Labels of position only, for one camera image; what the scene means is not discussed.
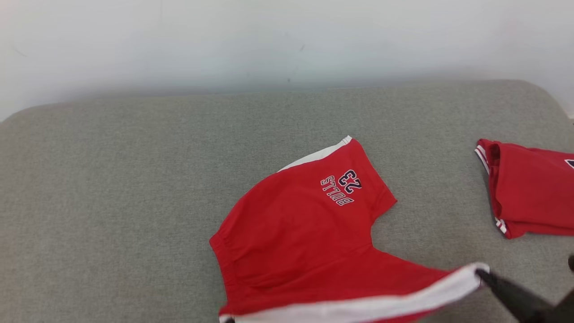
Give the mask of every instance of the white wall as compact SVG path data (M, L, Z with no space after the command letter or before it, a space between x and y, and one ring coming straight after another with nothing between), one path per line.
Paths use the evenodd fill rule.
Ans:
M570 0L0 0L0 120L118 95L524 79L574 116Z

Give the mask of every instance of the black object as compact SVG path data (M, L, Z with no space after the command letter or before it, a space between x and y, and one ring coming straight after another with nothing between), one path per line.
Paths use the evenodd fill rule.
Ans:
M568 259L574 272L574 255ZM574 322L574 290L558 305L544 299L519 285L478 269L475 272L498 300L520 323L572 323Z

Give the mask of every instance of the gray upholstery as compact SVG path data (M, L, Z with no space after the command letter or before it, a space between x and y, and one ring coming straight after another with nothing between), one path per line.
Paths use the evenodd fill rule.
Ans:
M574 128L519 81L62 103L0 124L1 322L216 322L208 239L254 184L344 136L398 203L374 245L437 268L482 261L551 301L574 237L506 240L484 137L574 152ZM512 322L488 290L428 322Z

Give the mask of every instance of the printed number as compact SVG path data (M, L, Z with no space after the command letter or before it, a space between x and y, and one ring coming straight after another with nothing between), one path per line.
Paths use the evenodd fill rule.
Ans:
M361 189L363 186L354 170L348 170L341 178L339 184L345 188L345 192L351 194L355 189Z

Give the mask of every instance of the basketball shorts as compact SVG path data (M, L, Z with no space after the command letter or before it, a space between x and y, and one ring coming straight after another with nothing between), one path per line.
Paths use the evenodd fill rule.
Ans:
M526 232L574 235L574 153L480 139L496 226L513 239Z
M485 264L443 271L373 247L371 226L396 201L351 137L259 182L210 239L220 322L406 322L479 287Z

